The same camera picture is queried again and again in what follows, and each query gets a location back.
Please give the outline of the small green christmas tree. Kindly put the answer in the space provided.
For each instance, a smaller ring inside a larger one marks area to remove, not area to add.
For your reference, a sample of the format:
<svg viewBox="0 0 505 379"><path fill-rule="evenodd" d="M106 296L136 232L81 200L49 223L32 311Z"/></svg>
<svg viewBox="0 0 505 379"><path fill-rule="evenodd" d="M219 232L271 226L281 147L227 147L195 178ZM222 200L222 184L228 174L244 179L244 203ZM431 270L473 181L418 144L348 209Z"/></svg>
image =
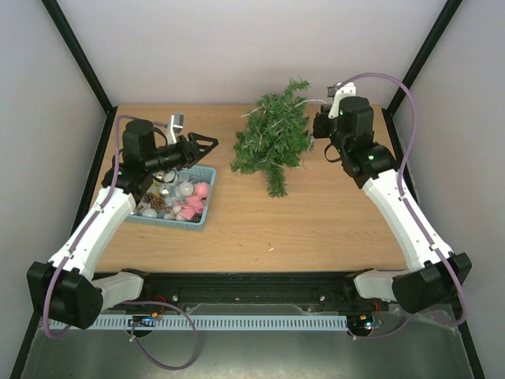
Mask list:
<svg viewBox="0 0 505 379"><path fill-rule="evenodd" d="M264 174L269 197L287 195L285 169L299 168L303 155L312 150L305 114L308 98L302 95L308 89L309 82L298 78L291 79L281 92L262 95L246 114L244 129L236 132L231 171Z"/></svg>

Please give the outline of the pine cone ornament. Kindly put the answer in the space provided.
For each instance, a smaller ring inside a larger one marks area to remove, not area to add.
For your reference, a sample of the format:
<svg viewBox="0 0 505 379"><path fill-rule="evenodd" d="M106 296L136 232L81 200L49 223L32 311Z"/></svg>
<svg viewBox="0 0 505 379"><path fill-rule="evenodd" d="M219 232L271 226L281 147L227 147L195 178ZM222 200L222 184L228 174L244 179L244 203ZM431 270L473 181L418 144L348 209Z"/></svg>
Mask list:
<svg viewBox="0 0 505 379"><path fill-rule="evenodd" d="M159 196L154 196L150 201L150 205L157 212L161 212L166 208L165 199Z"/></svg>

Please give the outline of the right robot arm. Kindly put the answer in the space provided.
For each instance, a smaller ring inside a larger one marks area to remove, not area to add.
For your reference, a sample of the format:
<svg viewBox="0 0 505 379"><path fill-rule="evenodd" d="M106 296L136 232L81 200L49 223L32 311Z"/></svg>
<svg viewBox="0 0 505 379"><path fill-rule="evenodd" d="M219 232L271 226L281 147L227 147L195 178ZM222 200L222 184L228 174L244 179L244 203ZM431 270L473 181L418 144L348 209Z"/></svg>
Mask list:
<svg viewBox="0 0 505 379"><path fill-rule="evenodd" d="M343 170L378 208L406 262L404 271L355 273L344 299L356 310L372 298L380 298L398 303L408 313L418 313L455 296L472 262L466 253L454 253L420 210L399 173L397 160L374 140L373 119L366 98L346 96L321 106L312 124L313 136L329 139Z"/></svg>

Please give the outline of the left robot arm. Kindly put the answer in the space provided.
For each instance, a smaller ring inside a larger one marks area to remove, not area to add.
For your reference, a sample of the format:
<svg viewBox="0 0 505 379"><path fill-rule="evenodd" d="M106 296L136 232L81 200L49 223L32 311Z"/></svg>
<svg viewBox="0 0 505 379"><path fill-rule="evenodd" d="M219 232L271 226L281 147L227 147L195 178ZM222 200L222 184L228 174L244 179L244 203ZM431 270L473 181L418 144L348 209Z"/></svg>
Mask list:
<svg viewBox="0 0 505 379"><path fill-rule="evenodd" d="M34 262L27 272L32 305L52 340L64 333L51 330L52 321L86 329L104 310L140 296L142 272L126 270L102 280L94 278L103 252L156 173L190 168L219 144L198 133L175 136L178 124L174 122L161 132L158 122L128 115L120 119L127 124L124 130L114 125L113 166L95 203L60 250L47 263Z"/></svg>

